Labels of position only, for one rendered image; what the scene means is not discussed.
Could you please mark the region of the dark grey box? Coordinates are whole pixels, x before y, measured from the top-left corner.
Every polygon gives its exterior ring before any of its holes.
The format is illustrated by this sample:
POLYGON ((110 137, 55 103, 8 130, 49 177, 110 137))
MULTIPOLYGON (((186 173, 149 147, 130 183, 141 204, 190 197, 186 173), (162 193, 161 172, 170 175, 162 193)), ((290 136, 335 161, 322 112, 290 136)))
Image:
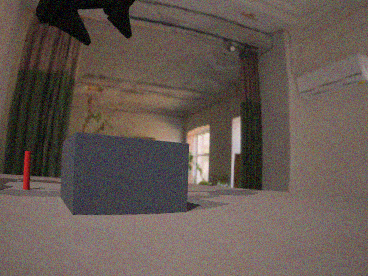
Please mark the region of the dark grey box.
POLYGON ((72 215, 187 212, 188 143, 76 131, 61 160, 72 215))

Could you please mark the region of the red peg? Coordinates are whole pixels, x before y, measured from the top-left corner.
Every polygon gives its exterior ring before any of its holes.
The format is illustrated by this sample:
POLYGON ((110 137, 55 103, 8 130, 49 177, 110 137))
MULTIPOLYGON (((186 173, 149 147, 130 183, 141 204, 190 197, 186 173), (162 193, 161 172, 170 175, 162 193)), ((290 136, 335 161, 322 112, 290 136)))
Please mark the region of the red peg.
POLYGON ((30 169, 31 169, 31 154, 32 151, 25 151, 25 158, 24 158, 24 178, 23 178, 23 189, 29 190, 30 189, 30 169))

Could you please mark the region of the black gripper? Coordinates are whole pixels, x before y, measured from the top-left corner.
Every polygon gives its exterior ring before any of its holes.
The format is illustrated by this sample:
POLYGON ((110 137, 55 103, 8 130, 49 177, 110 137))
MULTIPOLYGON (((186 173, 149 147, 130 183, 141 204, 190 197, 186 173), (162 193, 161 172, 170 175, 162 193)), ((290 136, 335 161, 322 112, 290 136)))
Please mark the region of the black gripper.
POLYGON ((103 8, 107 19, 127 39, 132 37, 129 7, 135 0, 40 0, 36 15, 40 23, 48 23, 70 34, 85 45, 91 43, 78 9, 103 8))

